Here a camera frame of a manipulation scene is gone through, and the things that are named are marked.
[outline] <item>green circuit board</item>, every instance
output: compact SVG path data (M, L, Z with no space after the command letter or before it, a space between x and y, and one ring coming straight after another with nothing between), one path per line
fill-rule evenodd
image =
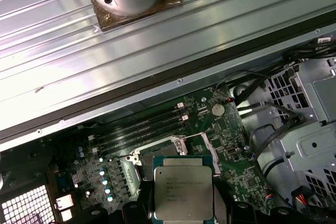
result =
M221 89L221 93L230 96L226 89ZM232 197L264 211L267 188L254 171L251 152L244 148L247 145L246 133L238 111L234 102L225 102L223 95L215 92L214 88L196 91L113 122L80 125L76 139L72 137L67 141L68 152L76 152L76 155L65 152L64 145L55 146L55 152L58 153L58 162L65 168L62 172L71 173L74 184L82 183L82 191L92 190L89 197L85 193L77 194L81 207L99 203L112 212L119 202L137 196L143 178L139 170L147 171L144 177L151 179L149 170L152 164L147 164L147 170L146 163L138 169L122 156L139 146L172 135L196 135L185 141L188 155L210 155L199 135L202 132L217 153L219 179L230 185ZM79 145L84 156L78 154ZM152 156L177 154L169 142L144 150L143 162L152 159L152 156L145 158L148 152ZM103 176L99 175L101 170L104 170ZM107 185L102 184L103 179L108 180ZM111 202L107 201L106 187L111 189Z

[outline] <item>black cable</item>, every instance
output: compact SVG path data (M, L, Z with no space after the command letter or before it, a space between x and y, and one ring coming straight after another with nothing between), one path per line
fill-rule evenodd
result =
M272 102L265 102L265 104L266 104L266 105L269 105L269 106L272 106L272 107L276 108L277 110L282 111L283 113L288 114L289 116L296 116L296 114L295 114L293 111L291 111L291 110L287 110L286 108L284 108L284 107L282 107L282 106L280 106L280 105L277 105L277 104L275 104L275 103L272 103Z
M269 77L270 77L270 76L268 76L268 75L266 75L266 74L263 74L263 73L260 73L260 72L255 72L255 71L251 71L251 70L242 69L242 70L233 72L233 73L229 74L228 76L224 77L224 78L223 78L219 83L217 83L217 85L215 86L215 92L219 93L220 95L225 96L223 93L221 93L220 91L218 91L219 86L220 86L221 84L225 83L226 81L228 81L230 78L236 76L237 74L244 73L244 72L251 73L251 74L256 75L256 76L262 76L262 77L265 77L265 78L269 78Z
M265 124L265 125L263 125L263 126L260 126L260 127L256 128L256 129L252 132L252 134L250 135L250 138L249 138L249 140L248 140L248 145L250 146L250 148L251 148L252 151L254 151L254 148L253 148L253 146L252 146L253 136L254 136L258 131L263 130L263 129L266 129L267 127L271 127L274 131L276 131L274 125L268 123L268 124Z
M276 167L277 165L279 165L279 164L281 164L281 163L284 163L284 162L285 162L284 158L280 158L280 159L278 159L278 160L275 160L273 163L271 163L271 164L267 167L267 169L266 169L266 171L265 171L265 173L264 173L265 178L267 178L267 175L270 173L270 171L271 171L274 167Z
M244 111L244 110L251 110L251 109L255 109L255 108L258 108L262 106L260 102L257 102L257 103L253 103L249 106L244 106L244 107L240 107L240 108L237 108L238 111Z
M277 74L281 71L283 71L284 66L289 63L287 61L280 61L278 63L276 63L275 65L273 65L272 67L270 67L268 69L268 74L269 76L273 75L273 74ZM247 87L246 90L244 90L239 96L235 97L235 104L236 106L240 105L242 102L244 102L245 100L247 100L247 98L249 98L249 96L262 84L264 83L268 78L267 77L260 77L258 79L255 79L250 86Z
M293 126L297 125L299 123L298 116L289 118L283 126L281 126L279 129L274 131L263 143L260 145L257 151L255 151L256 155L254 157L254 160L256 161L258 157L261 155L261 153L266 149L266 147L273 142L275 139L277 139L280 135L284 134L287 130L292 128Z
M254 166L255 166L255 171L257 173L257 175L259 176L259 178L261 180L264 181L265 185L268 187L269 190L272 191L272 194L276 197L278 197L281 201L283 201L283 203L286 204L286 206L292 208L292 205L290 203L288 203L283 196L281 196L276 190L274 190L274 188L272 187L272 185L268 182L267 178L263 175L262 170L260 168L260 165L258 163L258 161L254 160Z
M336 56L335 50L335 41L321 44L307 44L305 46L288 50L283 55L283 58L286 60L330 58Z

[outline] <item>screw hole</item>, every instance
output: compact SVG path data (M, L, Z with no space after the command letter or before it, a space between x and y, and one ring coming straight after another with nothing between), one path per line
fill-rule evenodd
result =
M112 0L104 0L106 4L111 4Z

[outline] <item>ribbed metal panel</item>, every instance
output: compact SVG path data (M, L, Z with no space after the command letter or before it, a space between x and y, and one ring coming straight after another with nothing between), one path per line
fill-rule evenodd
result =
M336 9L184 0L102 33L90 0L0 0L0 130Z

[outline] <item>connector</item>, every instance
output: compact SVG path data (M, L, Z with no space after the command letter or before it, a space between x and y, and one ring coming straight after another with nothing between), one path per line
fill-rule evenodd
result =
M300 186L291 192L293 198L299 196L300 194L302 194L305 199L309 199L314 195L314 193L307 186Z

